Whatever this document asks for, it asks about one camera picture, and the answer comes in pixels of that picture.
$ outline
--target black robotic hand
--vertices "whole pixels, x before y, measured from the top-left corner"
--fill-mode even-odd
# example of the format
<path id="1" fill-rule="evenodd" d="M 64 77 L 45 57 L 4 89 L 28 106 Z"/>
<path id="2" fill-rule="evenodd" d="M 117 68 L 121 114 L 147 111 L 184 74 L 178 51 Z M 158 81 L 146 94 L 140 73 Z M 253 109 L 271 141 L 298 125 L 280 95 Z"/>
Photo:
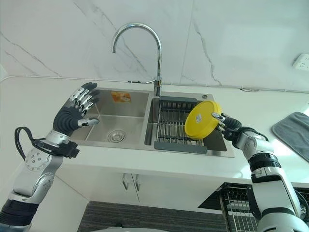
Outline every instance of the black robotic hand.
<path id="1" fill-rule="evenodd" d="M 98 90 L 93 90 L 96 87 L 96 83 L 89 82 L 74 91 L 57 113 L 53 130 L 71 136 L 80 127 L 99 123 L 94 117 L 84 119 L 88 110 L 98 102 L 97 98 L 94 99 L 99 93 Z"/>
<path id="2" fill-rule="evenodd" d="M 223 113 L 221 115 L 217 113 L 212 113 L 212 116 L 221 122 L 219 125 L 223 128 L 222 134 L 224 138 L 228 141 L 232 141 L 232 144 L 235 148 L 238 148 L 236 143 L 239 136 L 246 131 L 252 131 L 258 135 L 261 135 L 265 138 L 266 141 L 268 141 L 268 138 L 265 135 L 257 132 L 251 127 L 243 127 L 241 122 L 239 122 L 237 119 L 234 119 Z"/>

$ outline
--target kitchen counter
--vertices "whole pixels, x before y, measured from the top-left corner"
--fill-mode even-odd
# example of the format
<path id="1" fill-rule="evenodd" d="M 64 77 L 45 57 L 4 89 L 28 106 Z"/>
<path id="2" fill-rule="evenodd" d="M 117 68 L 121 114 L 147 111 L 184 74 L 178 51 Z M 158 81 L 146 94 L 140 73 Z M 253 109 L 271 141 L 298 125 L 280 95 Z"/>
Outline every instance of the kitchen counter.
<path id="1" fill-rule="evenodd" d="M 85 82 L 85 80 L 31 77 L 11 77 L 3 81 L 0 104 L 2 151 L 14 152 L 14 155 L 17 153 L 13 135 L 18 126 L 29 127 L 35 138 L 46 136 L 64 101 Z M 153 89 L 152 84 L 100 80 L 96 82 L 98 87 L 104 88 Z M 163 85 L 162 95 L 164 91 L 212 94 L 224 113 L 269 138 L 275 147 L 275 155 L 292 182 L 299 187 L 308 186 L 309 163 L 279 142 L 271 132 L 271 126 L 290 113 L 299 111 L 309 115 L 308 94 L 277 91 L 244 92 L 220 87 Z M 250 183 L 249 165 L 242 152 L 235 148 L 233 148 L 234 158 L 107 147 L 79 146 L 78 148 L 80 153 L 77 158 L 65 159 L 63 165 L 102 166 L 121 172 L 127 170 L 128 173 L 156 173 L 179 177 L 201 175 L 221 178 L 226 182 Z"/>

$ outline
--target double sink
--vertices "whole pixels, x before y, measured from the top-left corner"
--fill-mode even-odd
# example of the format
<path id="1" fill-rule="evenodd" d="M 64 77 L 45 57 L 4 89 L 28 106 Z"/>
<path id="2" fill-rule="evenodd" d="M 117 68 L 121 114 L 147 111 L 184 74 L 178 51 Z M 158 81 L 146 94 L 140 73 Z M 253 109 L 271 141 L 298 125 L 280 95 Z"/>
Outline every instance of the double sink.
<path id="1" fill-rule="evenodd" d="M 211 94 L 98 88 L 100 101 L 87 116 L 99 124 L 76 130 L 71 139 L 79 145 L 136 150 L 186 152 L 234 157 L 230 144 L 214 130 L 194 141 L 184 132 L 184 122 L 194 106 L 213 100 Z"/>

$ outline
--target gray towel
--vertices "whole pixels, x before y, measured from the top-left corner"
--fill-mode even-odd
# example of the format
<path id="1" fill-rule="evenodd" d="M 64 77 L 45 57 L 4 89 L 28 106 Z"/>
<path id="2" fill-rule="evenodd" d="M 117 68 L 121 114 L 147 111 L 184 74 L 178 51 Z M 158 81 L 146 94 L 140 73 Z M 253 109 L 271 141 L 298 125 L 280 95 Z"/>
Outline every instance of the gray towel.
<path id="1" fill-rule="evenodd" d="M 272 127 L 274 134 L 309 162 L 309 117 L 295 112 Z"/>

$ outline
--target sink drain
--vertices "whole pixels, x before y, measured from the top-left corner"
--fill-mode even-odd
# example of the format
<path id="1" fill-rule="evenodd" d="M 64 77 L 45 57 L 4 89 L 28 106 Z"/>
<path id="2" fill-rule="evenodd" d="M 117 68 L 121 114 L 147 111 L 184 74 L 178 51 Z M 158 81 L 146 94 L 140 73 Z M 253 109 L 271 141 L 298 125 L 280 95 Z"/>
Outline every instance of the sink drain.
<path id="1" fill-rule="evenodd" d="M 126 138 L 126 133 L 122 130 L 115 130 L 112 131 L 108 137 L 107 140 L 108 142 L 111 143 L 119 143 L 122 142 Z"/>

